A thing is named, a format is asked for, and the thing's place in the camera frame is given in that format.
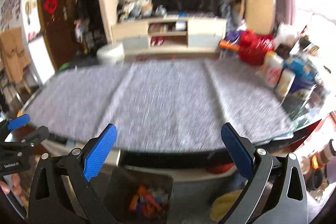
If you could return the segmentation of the left hand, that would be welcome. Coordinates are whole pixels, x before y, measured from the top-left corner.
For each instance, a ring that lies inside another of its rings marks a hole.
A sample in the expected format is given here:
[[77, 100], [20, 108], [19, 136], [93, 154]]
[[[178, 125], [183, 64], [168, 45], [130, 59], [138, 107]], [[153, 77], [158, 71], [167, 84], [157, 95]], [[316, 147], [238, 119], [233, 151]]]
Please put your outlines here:
[[1, 176], [1, 189], [9, 205], [22, 218], [27, 216], [27, 197], [17, 173]]

